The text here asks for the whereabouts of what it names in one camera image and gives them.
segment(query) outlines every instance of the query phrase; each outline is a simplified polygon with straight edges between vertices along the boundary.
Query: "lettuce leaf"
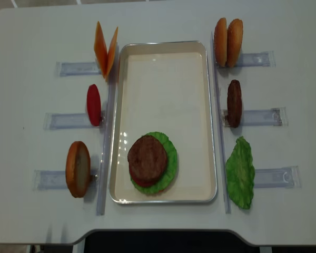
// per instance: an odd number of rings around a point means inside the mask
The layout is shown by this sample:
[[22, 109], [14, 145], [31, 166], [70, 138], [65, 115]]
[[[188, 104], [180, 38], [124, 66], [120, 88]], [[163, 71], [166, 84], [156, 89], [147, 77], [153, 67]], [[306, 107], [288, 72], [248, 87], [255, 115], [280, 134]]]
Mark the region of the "lettuce leaf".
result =
[[251, 146], [244, 137], [236, 140], [234, 150], [226, 162], [226, 176], [231, 200], [242, 209], [250, 209], [254, 197], [255, 168]]
[[178, 165], [177, 150], [175, 149], [173, 143], [169, 140], [169, 137], [167, 137], [167, 135], [164, 133], [150, 132], [146, 135], [151, 135], [155, 137], [163, 145], [167, 154], [167, 166], [165, 172], [163, 173], [159, 181], [150, 187], [141, 187], [138, 184], [136, 184], [135, 181], [133, 181], [131, 176], [130, 178], [135, 188], [141, 193], [156, 194], [165, 190], [165, 188], [169, 186], [169, 184], [173, 181], [175, 177]]

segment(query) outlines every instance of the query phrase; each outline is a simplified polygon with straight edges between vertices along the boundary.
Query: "plastic holder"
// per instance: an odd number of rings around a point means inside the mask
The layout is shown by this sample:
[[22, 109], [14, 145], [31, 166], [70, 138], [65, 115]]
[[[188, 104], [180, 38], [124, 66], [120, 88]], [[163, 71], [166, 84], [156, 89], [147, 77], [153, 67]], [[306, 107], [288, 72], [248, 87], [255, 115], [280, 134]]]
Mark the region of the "plastic holder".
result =
[[[104, 122], [105, 112], [102, 111], [101, 127]], [[96, 128], [91, 125], [89, 117], [86, 113], [72, 113], [72, 114], [59, 114], [59, 113], [46, 113], [43, 129], [44, 130], [57, 130], [57, 129], [79, 129], [79, 128]]]
[[[91, 182], [89, 187], [96, 186], [98, 182], [98, 175], [96, 170], [90, 171]], [[33, 190], [63, 190], [68, 189], [65, 180], [65, 171], [48, 171], [35, 170], [34, 171], [34, 185]]]
[[234, 67], [276, 67], [274, 51], [240, 54]]
[[255, 170], [254, 188], [294, 188], [301, 187], [299, 167]]
[[[222, 123], [224, 127], [230, 127], [227, 117], [228, 111], [221, 111]], [[285, 108], [272, 108], [269, 110], [247, 110], [242, 112], [241, 126], [284, 126], [288, 125], [287, 114]]]
[[57, 62], [57, 76], [100, 75], [101, 70], [96, 62]]

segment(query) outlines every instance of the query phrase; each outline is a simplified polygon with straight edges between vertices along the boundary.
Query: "tray rim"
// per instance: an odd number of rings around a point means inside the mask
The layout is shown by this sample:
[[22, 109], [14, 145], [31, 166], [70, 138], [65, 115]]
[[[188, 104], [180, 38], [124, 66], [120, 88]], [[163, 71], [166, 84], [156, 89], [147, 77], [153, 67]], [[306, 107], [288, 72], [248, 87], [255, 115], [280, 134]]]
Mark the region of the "tray rim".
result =
[[[126, 50], [128, 47], [131, 46], [142, 46], [142, 45], [161, 45], [161, 44], [175, 44], [175, 43], [199, 43], [204, 49], [205, 49], [205, 58], [206, 58], [206, 75], [207, 75], [207, 87], [208, 87], [208, 94], [209, 94], [209, 107], [210, 107], [210, 119], [211, 119], [211, 141], [212, 141], [212, 153], [213, 153], [213, 165], [214, 165], [214, 176], [215, 176], [215, 189], [214, 189], [214, 194], [210, 198], [206, 200], [126, 200], [126, 201], [119, 201], [115, 198], [113, 198], [111, 194], [111, 185], [110, 185], [110, 180], [111, 180], [111, 169], [112, 169], [112, 157], [113, 157], [113, 150], [114, 150], [114, 138], [115, 138], [115, 121], [116, 121], [116, 114], [117, 114], [117, 102], [118, 102], [118, 85], [119, 85], [119, 74], [120, 74], [120, 65], [121, 65], [121, 55], [124, 50]], [[119, 54], [119, 62], [118, 62], [118, 81], [117, 81], [117, 86], [116, 86], [116, 92], [115, 92], [115, 101], [114, 101], [114, 114], [113, 114], [113, 122], [112, 122], [112, 144], [111, 144], [111, 151], [110, 151], [110, 157], [109, 157], [109, 165], [108, 165], [108, 191], [109, 191], [109, 196], [110, 198], [117, 204], [120, 205], [131, 205], [131, 204], [156, 204], [156, 203], [208, 203], [211, 202], [217, 195], [218, 193], [218, 177], [216, 174], [216, 159], [215, 159], [215, 145], [214, 145], [214, 129], [213, 129], [213, 114], [212, 114], [212, 99], [211, 99], [211, 87], [210, 87], [210, 78], [209, 78], [209, 64], [208, 64], [208, 54], [207, 54], [207, 49], [204, 46], [203, 43], [200, 41], [173, 41], [173, 42], [148, 42], [148, 43], [137, 43], [137, 44], [126, 44], [123, 46], [122, 50], [120, 51]]]

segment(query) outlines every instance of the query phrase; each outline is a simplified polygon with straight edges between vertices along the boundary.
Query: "table surface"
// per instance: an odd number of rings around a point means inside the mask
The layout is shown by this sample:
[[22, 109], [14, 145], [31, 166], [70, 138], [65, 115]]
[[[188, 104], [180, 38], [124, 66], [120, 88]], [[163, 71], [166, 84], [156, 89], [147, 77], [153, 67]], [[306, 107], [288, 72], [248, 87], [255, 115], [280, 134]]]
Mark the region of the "table surface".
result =
[[[107, 100], [100, 76], [54, 74], [57, 61], [95, 58], [97, 20], [107, 45], [118, 26], [120, 48], [198, 40], [210, 53], [210, 34], [223, 16], [228, 22], [243, 20], [244, 52], [275, 52], [273, 79], [260, 82], [261, 94], [251, 90], [247, 104], [287, 107], [289, 126], [279, 130], [268, 155], [251, 141], [253, 155], [264, 157], [263, 164], [257, 159], [254, 165], [298, 165], [301, 188], [255, 189], [250, 211], [231, 203], [226, 214], [215, 141], [218, 193], [205, 205], [120, 206], [108, 195], [105, 215], [96, 216], [94, 193], [74, 199], [67, 190], [32, 190], [34, 170], [64, 169], [75, 140], [87, 144], [93, 165], [102, 157], [97, 129], [42, 128], [47, 112], [84, 112], [83, 98], [92, 83]], [[213, 88], [210, 61], [209, 73]], [[316, 1], [175, 0], [0, 11], [0, 243], [68, 244], [105, 229], [228, 230], [255, 245], [316, 245]]]

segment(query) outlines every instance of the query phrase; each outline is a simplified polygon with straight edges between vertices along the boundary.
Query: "metal tray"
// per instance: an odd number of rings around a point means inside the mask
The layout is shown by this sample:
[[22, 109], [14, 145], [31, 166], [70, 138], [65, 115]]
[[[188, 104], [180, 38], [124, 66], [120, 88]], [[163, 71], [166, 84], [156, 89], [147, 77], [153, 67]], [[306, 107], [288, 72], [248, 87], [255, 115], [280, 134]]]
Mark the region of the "metal tray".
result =
[[[110, 195], [121, 204], [208, 202], [217, 191], [206, 49], [200, 42], [132, 44], [120, 53], [110, 156]], [[127, 153], [148, 132], [165, 133], [178, 153], [162, 193], [137, 191]]]

